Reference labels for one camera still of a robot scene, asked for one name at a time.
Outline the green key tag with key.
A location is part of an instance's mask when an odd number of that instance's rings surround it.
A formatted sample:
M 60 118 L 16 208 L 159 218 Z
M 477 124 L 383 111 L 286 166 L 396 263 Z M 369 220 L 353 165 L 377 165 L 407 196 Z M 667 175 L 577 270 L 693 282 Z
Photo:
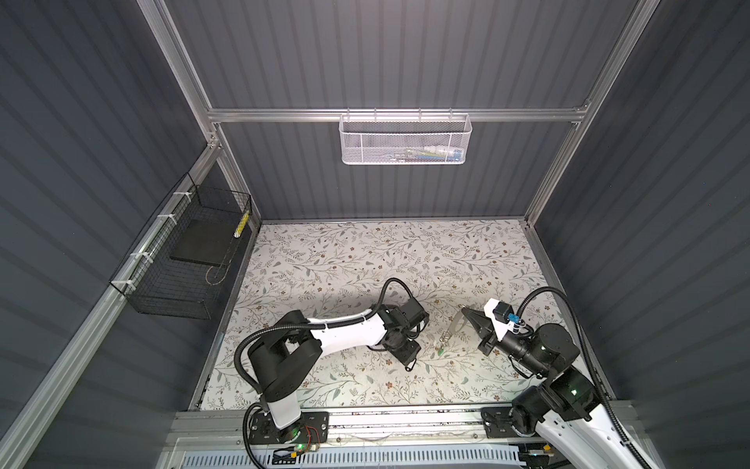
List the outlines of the green key tag with key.
M 441 357 L 445 353 L 451 338 L 455 336 L 455 333 L 461 328 L 463 322 L 465 322 L 465 318 L 464 318 L 462 311 L 459 310 L 453 316 L 447 329 L 437 339 L 435 349 L 436 349 L 438 357 Z

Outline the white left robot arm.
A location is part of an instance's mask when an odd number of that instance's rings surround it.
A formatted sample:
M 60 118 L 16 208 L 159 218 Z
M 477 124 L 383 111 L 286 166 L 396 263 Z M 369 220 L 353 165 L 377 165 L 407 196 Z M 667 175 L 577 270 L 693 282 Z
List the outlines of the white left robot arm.
M 295 310 L 246 337 L 234 353 L 234 365 L 260 398 L 261 409 L 284 433 L 301 425 L 297 390 L 320 359 L 365 347 L 386 352 L 412 369 L 421 351 L 417 338 L 429 321 L 413 297 L 400 306 L 376 303 L 359 314 L 330 320 L 310 319 Z

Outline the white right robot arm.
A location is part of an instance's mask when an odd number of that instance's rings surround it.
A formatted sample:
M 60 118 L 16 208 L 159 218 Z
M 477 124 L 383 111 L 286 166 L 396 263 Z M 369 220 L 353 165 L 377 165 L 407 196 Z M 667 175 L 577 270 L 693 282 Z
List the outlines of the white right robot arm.
M 509 408 L 480 411 L 488 437 L 540 437 L 576 468 L 658 467 L 576 367 L 580 350 L 563 326 L 531 329 L 510 305 L 492 300 L 489 306 L 489 313 L 461 310 L 480 336 L 479 350 L 486 356 L 503 353 L 521 377 L 539 382 L 513 398 Z

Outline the items in white basket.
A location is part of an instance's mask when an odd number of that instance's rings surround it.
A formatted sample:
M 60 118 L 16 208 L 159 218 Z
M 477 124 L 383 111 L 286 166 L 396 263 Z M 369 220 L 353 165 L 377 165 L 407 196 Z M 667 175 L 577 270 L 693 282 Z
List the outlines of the items in white basket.
M 398 149 L 385 154 L 384 158 L 403 163 L 462 163 L 465 160 L 465 150 L 453 146 L 427 146 Z

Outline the white vented strip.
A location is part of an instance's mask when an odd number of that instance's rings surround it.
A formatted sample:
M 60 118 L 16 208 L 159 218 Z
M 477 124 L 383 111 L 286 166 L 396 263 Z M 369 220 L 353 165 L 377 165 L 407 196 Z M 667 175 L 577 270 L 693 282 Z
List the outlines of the white vented strip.
M 272 461 L 257 451 L 266 468 L 525 468 L 515 447 L 438 445 L 413 447 L 327 448 L 292 462 Z

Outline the yellow marker in basket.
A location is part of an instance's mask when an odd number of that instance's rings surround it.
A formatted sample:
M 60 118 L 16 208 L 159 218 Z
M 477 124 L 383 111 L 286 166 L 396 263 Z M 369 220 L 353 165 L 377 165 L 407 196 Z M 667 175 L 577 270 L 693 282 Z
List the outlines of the yellow marker in basket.
M 241 237 L 242 232 L 244 231 L 245 227 L 247 226 L 247 223 L 248 223 L 249 219 L 250 219 L 250 212 L 249 211 L 245 211 L 242 214 L 242 216 L 241 216 L 241 218 L 240 218 L 240 220 L 239 220 L 239 222 L 238 222 L 238 224 L 236 226 L 236 229 L 234 230 L 234 238 L 240 238 Z

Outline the black pad in basket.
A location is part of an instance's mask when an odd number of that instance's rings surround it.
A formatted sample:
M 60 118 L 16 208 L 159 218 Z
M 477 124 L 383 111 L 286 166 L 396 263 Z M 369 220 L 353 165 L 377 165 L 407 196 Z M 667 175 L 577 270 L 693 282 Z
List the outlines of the black pad in basket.
M 179 236 L 170 258 L 175 261 L 220 267 L 230 260 L 236 247 L 234 230 L 229 222 L 191 220 Z

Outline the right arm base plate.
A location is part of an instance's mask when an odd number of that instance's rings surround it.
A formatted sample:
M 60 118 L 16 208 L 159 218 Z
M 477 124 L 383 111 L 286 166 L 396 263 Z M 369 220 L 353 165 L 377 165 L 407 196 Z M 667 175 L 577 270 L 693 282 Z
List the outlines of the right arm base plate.
M 485 406 L 480 417 L 488 438 L 531 438 L 537 435 L 536 426 L 544 420 L 545 410 L 531 410 L 524 406 Z

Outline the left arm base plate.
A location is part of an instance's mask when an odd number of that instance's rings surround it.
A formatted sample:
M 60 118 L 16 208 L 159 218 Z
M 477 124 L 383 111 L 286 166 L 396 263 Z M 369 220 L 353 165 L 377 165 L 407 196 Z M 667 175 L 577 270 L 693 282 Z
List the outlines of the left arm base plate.
M 250 418 L 249 441 L 252 445 L 299 445 L 327 442 L 330 414 L 302 412 L 290 426 L 279 429 L 271 414 L 257 412 Z

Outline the aluminium mounting rail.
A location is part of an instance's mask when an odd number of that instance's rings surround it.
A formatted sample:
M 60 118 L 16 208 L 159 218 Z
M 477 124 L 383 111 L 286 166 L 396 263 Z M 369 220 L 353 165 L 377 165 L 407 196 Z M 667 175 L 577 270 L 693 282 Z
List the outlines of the aluminium mounting rail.
M 358 408 L 309 408 L 304 412 L 328 412 L 328 447 L 355 444 L 431 445 L 438 443 L 500 443 L 530 445 L 545 442 L 540 437 L 488 438 L 480 417 L 485 406 L 507 403 L 359 406 Z M 166 451 L 188 449 L 242 449 L 249 429 L 241 427 L 241 410 L 180 412 L 167 436 Z

